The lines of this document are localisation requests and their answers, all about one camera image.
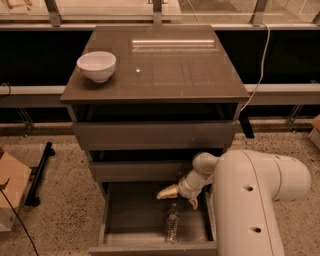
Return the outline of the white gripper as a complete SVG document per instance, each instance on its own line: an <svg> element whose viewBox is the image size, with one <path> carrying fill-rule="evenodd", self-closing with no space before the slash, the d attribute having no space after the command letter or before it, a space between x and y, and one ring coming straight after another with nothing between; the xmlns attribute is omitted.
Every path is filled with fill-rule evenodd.
<svg viewBox="0 0 320 256"><path fill-rule="evenodd" d="M161 190L157 194L159 200L176 198L180 193L184 198L189 199L189 203L194 210L198 208L197 197L202 188L212 182L213 174L204 174L192 169L187 175L180 179L178 185L172 184Z"/></svg>

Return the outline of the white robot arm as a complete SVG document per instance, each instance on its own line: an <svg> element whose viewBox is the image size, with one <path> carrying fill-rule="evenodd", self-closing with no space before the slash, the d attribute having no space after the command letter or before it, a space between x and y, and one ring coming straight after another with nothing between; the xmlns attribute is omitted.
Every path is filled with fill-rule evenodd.
<svg viewBox="0 0 320 256"><path fill-rule="evenodd" d="M213 188L218 256L285 256L273 203L307 195L311 175L301 161L251 150L201 152L191 171L157 197L182 196L197 207L206 185Z"/></svg>

